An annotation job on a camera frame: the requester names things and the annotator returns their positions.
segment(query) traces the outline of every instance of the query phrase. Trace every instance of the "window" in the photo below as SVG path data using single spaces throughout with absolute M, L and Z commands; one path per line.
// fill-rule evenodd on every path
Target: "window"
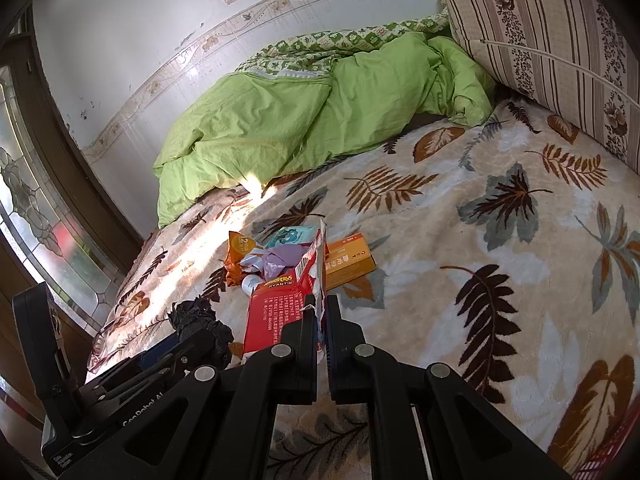
M 25 32 L 27 29 L 26 27 L 26 15 L 23 14 L 20 19 L 15 22 L 14 28 L 11 29 L 11 32 L 9 32 L 9 36 L 15 36 L 16 34 L 21 34 L 23 32 Z
M 124 276 L 56 191 L 22 120 L 8 66 L 0 66 L 0 176 L 2 234 L 58 306 L 95 335 Z

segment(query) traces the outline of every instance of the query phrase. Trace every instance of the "leaf pattern blanket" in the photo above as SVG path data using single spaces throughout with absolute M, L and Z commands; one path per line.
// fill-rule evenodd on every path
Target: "leaf pattern blanket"
M 639 183 L 572 124 L 511 98 L 482 126 L 429 124 L 260 199 L 215 190 L 145 246 L 90 371 L 169 335 L 167 310 L 197 295 L 240 356 L 248 298 L 225 286 L 228 231 L 263 242 L 323 217 L 328 241 L 362 232 L 375 257 L 375 271 L 332 290 L 367 341 L 409 364 L 448 363 L 575 473 L 638 390 Z M 278 409 L 268 475 L 370 478 L 368 439 L 366 412 L 331 402 L 321 364 L 313 408 Z

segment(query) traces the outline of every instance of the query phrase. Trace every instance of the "white tiled wall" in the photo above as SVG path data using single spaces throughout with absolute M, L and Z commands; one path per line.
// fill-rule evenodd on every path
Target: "white tiled wall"
M 33 8 L 60 113 L 146 237 L 158 221 L 151 165 L 172 122 L 220 76 L 283 37 L 421 18 L 436 0 L 35 0 Z

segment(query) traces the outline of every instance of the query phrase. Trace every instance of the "green duvet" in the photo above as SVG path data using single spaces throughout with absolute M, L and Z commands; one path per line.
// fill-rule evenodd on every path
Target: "green duvet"
M 292 38 L 221 78 L 174 123 L 154 163 L 160 226 L 214 187 L 261 192 L 276 176 L 369 150 L 416 112 L 482 123 L 493 80 L 430 25 Z

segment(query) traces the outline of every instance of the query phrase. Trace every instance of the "red packaging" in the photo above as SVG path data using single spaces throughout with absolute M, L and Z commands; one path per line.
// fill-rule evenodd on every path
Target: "red packaging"
M 261 283 L 249 300 L 249 316 L 244 335 L 244 354 L 276 344 L 287 323 L 302 318 L 306 294 L 316 297 L 316 316 L 321 319 L 324 301 L 324 223 L 316 240 L 297 264 L 285 274 Z

